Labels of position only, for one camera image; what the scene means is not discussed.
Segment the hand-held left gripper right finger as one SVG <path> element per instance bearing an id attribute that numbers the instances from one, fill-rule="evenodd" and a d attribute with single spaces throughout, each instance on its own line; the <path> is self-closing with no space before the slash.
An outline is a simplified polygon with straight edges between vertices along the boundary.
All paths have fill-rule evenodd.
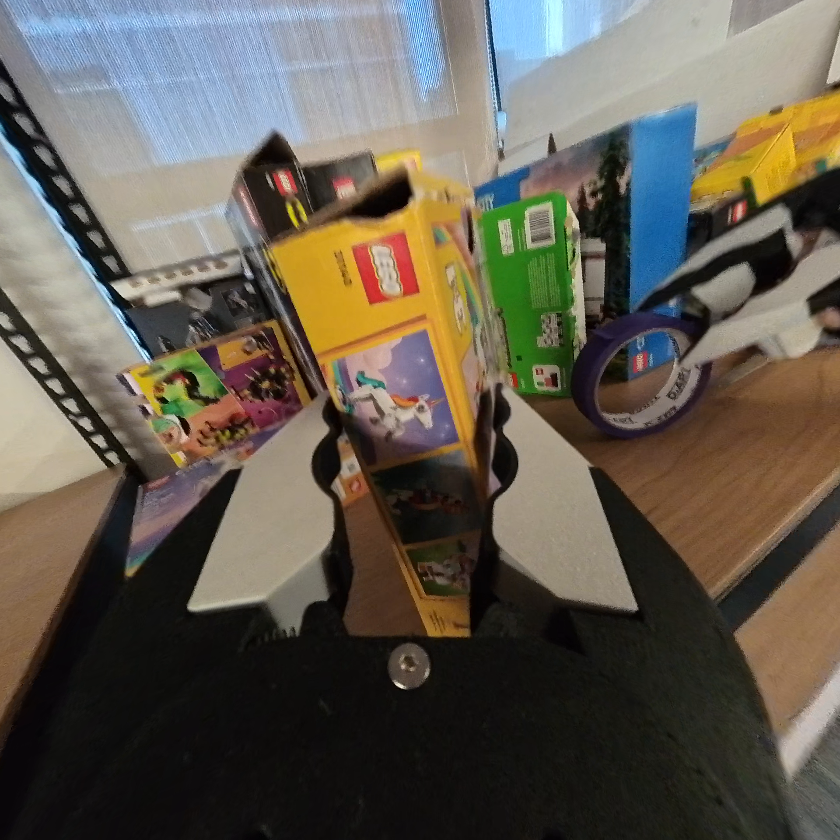
<path id="1" fill-rule="evenodd" d="M 590 462 L 508 387 L 492 399 L 491 474 L 471 633 L 506 608 L 545 634 L 564 611 L 638 615 L 638 603 Z"/>

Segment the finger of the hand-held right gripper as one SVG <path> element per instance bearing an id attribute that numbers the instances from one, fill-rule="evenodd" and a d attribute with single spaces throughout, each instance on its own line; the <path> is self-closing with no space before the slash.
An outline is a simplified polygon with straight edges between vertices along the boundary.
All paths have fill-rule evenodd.
<path id="1" fill-rule="evenodd" d="M 780 278 L 801 252 L 802 237 L 794 229 L 791 210 L 786 205 L 775 204 L 702 246 L 641 300 L 637 309 L 652 310 L 682 299 L 696 287 L 740 264 L 769 264 L 770 268 L 759 270 L 759 278 Z"/>
<path id="2" fill-rule="evenodd" d="M 750 299 L 736 313 L 711 326 L 681 356 L 681 363 L 700 366 L 753 345 L 774 359 L 807 354 L 823 333 L 807 301 L 823 288 L 822 265 L 799 265 L 779 286 Z"/>

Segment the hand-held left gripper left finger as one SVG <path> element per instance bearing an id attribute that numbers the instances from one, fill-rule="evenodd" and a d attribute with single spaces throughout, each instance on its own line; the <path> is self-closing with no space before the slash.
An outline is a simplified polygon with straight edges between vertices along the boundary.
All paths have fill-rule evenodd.
<path id="1" fill-rule="evenodd" d="M 324 392 L 246 463 L 187 603 L 190 613 L 255 606 L 288 635 L 300 633 L 314 603 L 329 603 L 343 617 L 354 570 L 333 489 L 341 432 Z"/>

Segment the purple tape roll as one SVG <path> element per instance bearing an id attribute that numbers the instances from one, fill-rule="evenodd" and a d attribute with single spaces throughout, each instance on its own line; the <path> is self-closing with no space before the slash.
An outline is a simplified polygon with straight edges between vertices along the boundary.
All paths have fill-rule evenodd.
<path id="1" fill-rule="evenodd" d="M 681 357 L 701 336 L 696 320 L 641 311 L 619 317 L 593 331 L 574 362 L 570 394 L 579 412 L 600 432 L 636 439 L 661 432 L 690 414 L 711 381 L 711 363 L 690 366 Z M 670 363 L 655 395 L 633 411 L 609 412 L 600 402 L 602 376 L 627 351 L 628 380 Z"/>

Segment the yellow unicorn brick set box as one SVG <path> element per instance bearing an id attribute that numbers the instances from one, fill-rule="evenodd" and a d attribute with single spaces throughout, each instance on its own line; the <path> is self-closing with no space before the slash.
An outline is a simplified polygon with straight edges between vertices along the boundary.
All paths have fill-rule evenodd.
<path id="1" fill-rule="evenodd" d="M 159 479 L 161 494 L 170 492 L 179 476 L 204 471 L 192 504 L 182 497 L 159 499 L 156 521 L 133 524 L 125 576 L 132 576 L 161 542 L 156 533 L 176 528 L 228 473 L 234 473 L 234 491 L 211 537 L 209 572 L 199 587 L 208 584 L 205 592 L 216 595 L 216 585 L 233 583 L 235 594 L 266 594 L 271 581 L 290 581 L 309 563 L 319 563 L 332 539 L 335 517 L 343 519 L 343 497 L 336 498 L 332 486 L 319 486 L 315 468 L 324 468 L 330 478 L 333 467 L 343 466 L 343 452 L 333 458 L 330 447 L 339 445 L 344 435 L 319 439 L 318 426 L 305 416 L 300 420 L 302 426 L 289 425 L 287 439 L 268 444 L 251 467 L 246 461 L 254 450 L 240 453 L 235 448 Z"/>
<path id="2" fill-rule="evenodd" d="M 497 361 L 471 191 L 396 166 L 276 238 L 287 290 L 427 635 L 470 635 Z"/>

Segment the wooden desk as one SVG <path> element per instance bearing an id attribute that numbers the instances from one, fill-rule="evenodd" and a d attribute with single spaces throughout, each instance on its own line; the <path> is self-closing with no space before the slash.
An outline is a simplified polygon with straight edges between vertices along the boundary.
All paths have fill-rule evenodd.
<path id="1" fill-rule="evenodd" d="M 751 363 L 720 362 L 687 420 L 632 442 L 533 404 L 719 599 L 795 773 L 838 717 L 838 349 Z M 120 490 L 132 515 L 120 468 L 2 503 L 3 738 Z"/>

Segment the small black brick set box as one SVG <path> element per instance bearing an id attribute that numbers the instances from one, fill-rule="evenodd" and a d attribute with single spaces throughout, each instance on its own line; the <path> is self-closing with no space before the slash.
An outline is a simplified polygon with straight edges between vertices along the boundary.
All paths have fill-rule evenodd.
<path id="1" fill-rule="evenodd" d="M 737 196 L 689 214 L 686 257 L 693 259 L 711 242 L 721 240 L 710 252 L 718 256 L 742 256 L 749 261 L 781 257 L 790 259 L 797 245 L 789 245 L 793 218 L 804 198 L 798 190 L 785 193 L 761 206 L 752 206 L 746 196 Z"/>

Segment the yellow green brick set box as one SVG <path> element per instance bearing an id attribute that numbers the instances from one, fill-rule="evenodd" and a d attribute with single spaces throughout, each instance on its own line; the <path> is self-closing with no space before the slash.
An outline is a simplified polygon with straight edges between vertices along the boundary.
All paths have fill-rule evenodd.
<path id="1" fill-rule="evenodd" d="M 839 166 L 839 90 L 742 122 L 724 145 L 696 153 L 693 205 L 733 197 L 760 207 Z"/>

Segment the blue forest picture box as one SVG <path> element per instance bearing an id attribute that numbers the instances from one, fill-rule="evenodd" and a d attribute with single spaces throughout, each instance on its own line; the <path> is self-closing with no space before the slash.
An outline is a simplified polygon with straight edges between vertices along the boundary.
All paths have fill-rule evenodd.
<path id="1" fill-rule="evenodd" d="M 567 197 L 581 234 L 586 341 L 682 263 L 696 122 L 695 106 L 647 115 L 475 187 L 478 217 L 551 191 Z"/>

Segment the yellow monster picture box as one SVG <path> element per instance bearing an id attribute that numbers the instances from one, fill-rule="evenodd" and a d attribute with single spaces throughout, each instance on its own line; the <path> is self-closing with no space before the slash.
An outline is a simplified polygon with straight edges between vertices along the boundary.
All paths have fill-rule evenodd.
<path id="1" fill-rule="evenodd" d="M 118 382 L 177 468 L 249 452 L 311 401 L 276 320 L 133 365 Z"/>

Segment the dark grey figure box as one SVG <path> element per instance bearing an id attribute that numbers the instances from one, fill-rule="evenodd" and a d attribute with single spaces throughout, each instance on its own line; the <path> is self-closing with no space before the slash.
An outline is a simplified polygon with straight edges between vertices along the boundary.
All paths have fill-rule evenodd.
<path id="1" fill-rule="evenodd" d="M 237 278 L 190 287 L 178 300 L 131 308 L 127 319 L 156 357 L 268 321 L 270 313 L 255 285 Z"/>

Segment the white perforated strip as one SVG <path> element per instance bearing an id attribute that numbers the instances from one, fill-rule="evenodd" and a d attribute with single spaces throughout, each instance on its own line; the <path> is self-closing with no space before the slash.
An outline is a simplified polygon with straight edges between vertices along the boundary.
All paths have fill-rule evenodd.
<path id="1" fill-rule="evenodd" d="M 114 280 L 111 287 L 125 300 L 133 300 L 162 291 L 229 280 L 241 276 L 242 273 L 242 260 L 238 253 L 234 252 L 146 270 Z"/>

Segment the black bat logo box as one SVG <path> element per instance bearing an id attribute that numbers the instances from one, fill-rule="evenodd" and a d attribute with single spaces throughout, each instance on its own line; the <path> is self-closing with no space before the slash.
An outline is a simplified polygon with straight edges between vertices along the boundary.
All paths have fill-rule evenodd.
<path id="1" fill-rule="evenodd" d="M 279 322 L 304 385 L 316 396 L 325 389 L 322 374 L 271 249 L 303 228 L 311 211 L 298 158 L 274 131 L 239 166 L 225 215 L 243 266 Z"/>

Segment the tall black brick set box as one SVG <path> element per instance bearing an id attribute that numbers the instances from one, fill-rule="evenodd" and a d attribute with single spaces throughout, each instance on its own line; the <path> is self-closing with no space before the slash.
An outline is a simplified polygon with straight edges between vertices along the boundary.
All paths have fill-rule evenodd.
<path id="1" fill-rule="evenodd" d="M 310 212 L 351 198 L 377 176 L 375 156 L 371 150 L 347 154 L 336 159 L 305 163 L 301 167 L 306 185 Z"/>

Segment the black metal shelf frame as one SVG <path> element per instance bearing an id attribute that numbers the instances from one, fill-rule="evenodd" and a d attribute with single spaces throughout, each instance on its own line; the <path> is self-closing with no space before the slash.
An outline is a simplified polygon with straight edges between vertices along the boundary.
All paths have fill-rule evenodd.
<path id="1" fill-rule="evenodd" d="M 1 65 L 2 248 L 11 263 L 2 296 L 69 384 L 50 394 L 94 454 L 153 477 L 157 455 L 116 374 L 148 357 L 115 290 L 130 270 L 11 71 Z"/>

